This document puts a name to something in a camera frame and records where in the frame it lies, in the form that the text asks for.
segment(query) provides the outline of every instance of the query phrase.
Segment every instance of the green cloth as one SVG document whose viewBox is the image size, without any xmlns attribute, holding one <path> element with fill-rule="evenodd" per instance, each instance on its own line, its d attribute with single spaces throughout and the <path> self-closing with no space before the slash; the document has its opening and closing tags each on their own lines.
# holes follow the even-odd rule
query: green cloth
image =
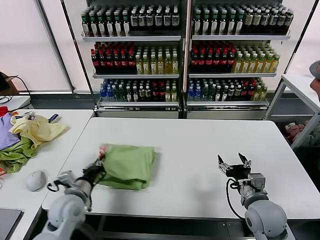
<svg viewBox="0 0 320 240">
<path fill-rule="evenodd" d="M 8 167 L 8 174 L 19 171 L 29 158 L 36 155 L 36 151 L 31 149 L 33 144 L 29 138 L 22 136 L 20 142 L 0 151 L 0 162 Z"/>
<path fill-rule="evenodd" d="M 155 157 L 155 149 L 150 146 L 108 144 L 106 175 L 99 184 L 115 189 L 144 189 L 150 183 Z"/>
</svg>

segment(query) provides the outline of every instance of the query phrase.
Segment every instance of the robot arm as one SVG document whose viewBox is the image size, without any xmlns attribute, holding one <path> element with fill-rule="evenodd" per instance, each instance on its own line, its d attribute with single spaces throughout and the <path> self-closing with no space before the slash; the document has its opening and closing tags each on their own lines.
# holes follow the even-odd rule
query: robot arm
<svg viewBox="0 0 320 240">
<path fill-rule="evenodd" d="M 295 240 L 287 224 L 285 211 L 267 197 L 265 176 L 251 173 L 251 160 L 240 153 L 239 157 L 243 164 L 228 165 L 218 155 L 218 168 L 227 177 L 235 179 L 231 188 L 237 189 L 241 196 L 241 204 L 247 209 L 244 220 L 254 237 L 268 240 L 281 236 L 283 240 Z"/>
<path fill-rule="evenodd" d="M 91 192 L 106 174 L 105 151 L 105 148 L 100 148 L 99 158 L 83 170 L 81 177 L 76 179 L 71 171 L 65 171 L 54 181 L 56 189 L 48 184 L 52 192 L 57 192 L 59 185 L 64 186 L 65 195 L 50 206 L 48 220 L 35 240 L 69 240 L 73 231 L 85 222 L 86 211 L 91 211 Z"/>
</svg>

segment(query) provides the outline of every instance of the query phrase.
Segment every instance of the white mouse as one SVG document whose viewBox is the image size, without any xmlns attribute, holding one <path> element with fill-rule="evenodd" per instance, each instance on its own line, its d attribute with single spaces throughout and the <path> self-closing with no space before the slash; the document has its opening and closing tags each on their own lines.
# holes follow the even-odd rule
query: white mouse
<svg viewBox="0 0 320 240">
<path fill-rule="evenodd" d="M 47 183 L 46 174 L 41 171 L 31 173 L 26 179 L 26 188 L 31 192 L 42 189 Z"/>
</svg>

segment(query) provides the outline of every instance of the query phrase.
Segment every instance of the white desk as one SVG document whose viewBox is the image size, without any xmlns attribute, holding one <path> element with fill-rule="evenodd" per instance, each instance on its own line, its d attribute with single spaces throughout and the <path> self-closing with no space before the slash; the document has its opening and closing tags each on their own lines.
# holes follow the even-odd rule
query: white desk
<svg viewBox="0 0 320 240">
<path fill-rule="evenodd" d="M 13 232 L 11 240 L 22 240 L 34 219 L 37 220 L 41 204 L 47 195 L 47 188 L 39 192 L 30 192 L 26 188 L 26 178 L 36 170 L 44 170 L 48 180 L 56 179 L 69 153 L 79 136 L 93 116 L 92 110 L 49 110 L 35 109 L 37 114 L 50 118 L 57 113 L 61 116 L 59 123 L 67 124 L 70 129 L 51 142 L 43 143 L 37 148 L 37 155 L 31 158 L 19 172 L 0 176 L 4 180 L 0 189 L 0 208 L 19 209 L 24 212 L 19 224 Z"/>
<path fill-rule="evenodd" d="M 61 171 L 76 176 L 94 161 L 102 143 L 154 146 L 155 173 L 141 191 L 98 185 L 93 214 L 178 218 L 237 218 L 226 199 L 227 177 L 217 155 L 241 164 L 238 152 L 252 160 L 252 171 L 266 176 L 269 198 L 289 219 L 320 219 L 320 194 L 271 121 L 92 118 Z M 240 195 L 230 190 L 235 210 L 244 216 Z M 42 207 L 63 195 L 49 192 Z"/>
<path fill-rule="evenodd" d="M 30 103 L 30 100 L 30 96 L 13 96 L 9 102 L 0 105 L 0 107 L 7 106 L 9 110 L 14 110 L 27 105 L 28 103 Z"/>
<path fill-rule="evenodd" d="M 311 89 L 310 84 L 314 77 L 298 74 L 283 74 L 277 87 L 275 95 L 270 103 L 264 119 L 268 120 L 272 116 L 273 107 L 277 104 L 286 87 L 288 87 L 299 99 L 301 99 L 309 108 L 313 110 L 313 116 L 305 126 L 303 131 L 297 136 L 291 145 L 292 149 L 298 148 L 311 133 L 311 131 L 320 122 L 320 102 L 318 94 Z"/>
</svg>

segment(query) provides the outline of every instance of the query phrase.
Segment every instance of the person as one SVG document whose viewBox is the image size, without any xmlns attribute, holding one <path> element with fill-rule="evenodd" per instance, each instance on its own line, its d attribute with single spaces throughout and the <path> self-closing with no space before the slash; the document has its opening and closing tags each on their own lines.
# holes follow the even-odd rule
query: person
<svg viewBox="0 0 320 240">
<path fill-rule="evenodd" d="M 320 61 L 314 62 L 310 68 L 310 73 L 314 76 L 314 80 L 310 84 L 310 88 L 312 88 L 317 94 L 320 101 Z"/>
</svg>

